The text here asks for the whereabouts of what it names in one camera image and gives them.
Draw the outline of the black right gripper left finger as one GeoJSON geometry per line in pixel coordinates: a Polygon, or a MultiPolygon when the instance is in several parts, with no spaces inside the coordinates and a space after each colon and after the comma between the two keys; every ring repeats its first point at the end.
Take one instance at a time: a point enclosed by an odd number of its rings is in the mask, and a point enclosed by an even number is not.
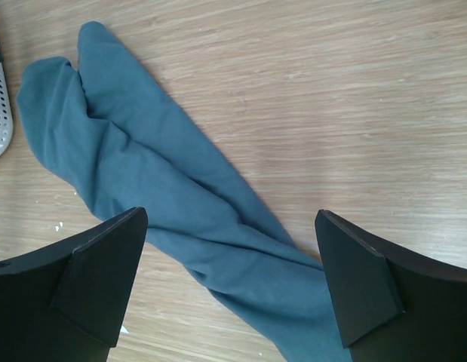
{"type": "Polygon", "coordinates": [[[134,207],[0,261],[0,361],[105,361],[118,343],[148,218],[134,207]]]}

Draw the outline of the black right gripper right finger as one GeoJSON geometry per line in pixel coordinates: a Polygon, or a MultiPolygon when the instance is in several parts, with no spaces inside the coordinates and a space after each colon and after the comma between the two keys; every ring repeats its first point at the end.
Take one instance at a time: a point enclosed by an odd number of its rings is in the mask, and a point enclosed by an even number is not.
{"type": "Polygon", "coordinates": [[[467,269],[319,210],[315,230],[353,361],[467,361],[467,269]]]}

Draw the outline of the blue-grey t shirt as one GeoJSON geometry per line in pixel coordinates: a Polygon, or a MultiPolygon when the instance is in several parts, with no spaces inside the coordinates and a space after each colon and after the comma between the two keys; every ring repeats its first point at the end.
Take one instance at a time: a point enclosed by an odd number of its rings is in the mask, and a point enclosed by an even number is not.
{"type": "Polygon", "coordinates": [[[288,361],[348,361],[324,269],[222,152],[102,23],[78,34],[78,63],[23,71],[29,147],[106,220],[132,207],[146,239],[272,341],[288,361]]]}

